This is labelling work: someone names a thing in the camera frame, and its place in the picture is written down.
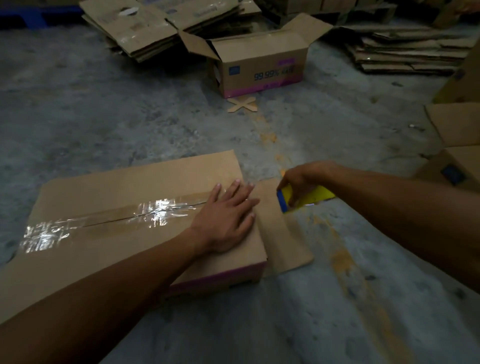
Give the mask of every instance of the gray floor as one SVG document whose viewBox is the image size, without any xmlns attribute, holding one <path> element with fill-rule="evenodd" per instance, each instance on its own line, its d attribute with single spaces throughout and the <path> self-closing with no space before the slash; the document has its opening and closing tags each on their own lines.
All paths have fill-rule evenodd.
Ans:
<svg viewBox="0 0 480 364">
<path fill-rule="evenodd" d="M 2 264 L 55 177 L 228 149 L 249 181 L 323 158 L 410 176 L 441 148 L 423 105 L 445 78 L 364 75 L 320 42 L 303 82 L 256 94 L 258 114 L 228 114 L 201 59 L 135 66 L 84 26 L 5 31 L 0 54 Z M 339 200 L 297 217 L 312 265 L 151 312 L 104 362 L 480 362 L 478 295 Z M 330 264 L 345 248 L 353 278 Z"/>
</svg>

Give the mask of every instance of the person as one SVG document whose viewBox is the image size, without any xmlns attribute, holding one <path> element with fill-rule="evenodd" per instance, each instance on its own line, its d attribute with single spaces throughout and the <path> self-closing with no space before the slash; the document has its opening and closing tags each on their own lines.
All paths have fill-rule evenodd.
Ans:
<svg viewBox="0 0 480 364">
<path fill-rule="evenodd" d="M 373 226 L 480 292 L 480 195 L 457 188 L 317 161 L 288 170 L 291 206 L 322 185 Z M 23 310 L 0 326 L 5 364 L 98 363 L 153 299 L 204 254 L 239 244 L 253 226 L 253 185 L 212 190 L 177 237 L 111 265 Z"/>
</svg>

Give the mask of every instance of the shiny tape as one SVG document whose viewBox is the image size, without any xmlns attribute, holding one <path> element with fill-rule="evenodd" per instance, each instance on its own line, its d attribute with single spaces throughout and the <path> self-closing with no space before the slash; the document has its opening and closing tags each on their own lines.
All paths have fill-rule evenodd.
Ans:
<svg viewBox="0 0 480 364">
<path fill-rule="evenodd" d="M 62 241 L 73 239 L 74 236 L 92 239 L 93 236 L 123 233 L 140 227 L 165 226 L 173 218 L 186 217 L 200 209 L 207 202 L 209 194 L 155 200 L 91 215 L 43 221 L 27 226 L 18 252 L 26 254 L 51 249 L 59 246 Z"/>
</svg>

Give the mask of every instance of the hand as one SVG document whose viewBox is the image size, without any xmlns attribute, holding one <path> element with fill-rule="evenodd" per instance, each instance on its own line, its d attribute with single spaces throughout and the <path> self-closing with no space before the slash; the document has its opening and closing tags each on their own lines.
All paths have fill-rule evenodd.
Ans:
<svg viewBox="0 0 480 364">
<path fill-rule="evenodd" d="M 240 243 L 253 226 L 252 208 L 260 200 L 248 199 L 255 186 L 235 180 L 219 199 L 222 186 L 217 184 L 204 207 L 193 219 L 190 229 L 203 239 L 200 253 L 226 252 Z"/>
<path fill-rule="evenodd" d="M 296 166 L 287 170 L 276 189 L 279 191 L 288 184 L 291 185 L 292 197 L 287 203 L 290 207 L 294 207 L 300 198 L 321 184 L 322 173 L 336 165 L 333 161 L 325 160 Z"/>
</svg>

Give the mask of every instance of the person's left hand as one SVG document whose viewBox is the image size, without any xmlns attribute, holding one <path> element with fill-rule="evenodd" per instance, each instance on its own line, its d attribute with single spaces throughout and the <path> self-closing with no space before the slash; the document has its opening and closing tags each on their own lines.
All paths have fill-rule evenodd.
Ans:
<svg viewBox="0 0 480 364">
<path fill-rule="evenodd" d="M 226 252 L 247 236 L 255 221 L 252 208 L 260 202 L 258 198 L 248 199 L 254 187 L 235 180 L 221 198 L 218 195 L 222 186 L 213 188 L 190 226 L 203 238 L 202 253 Z"/>
</svg>

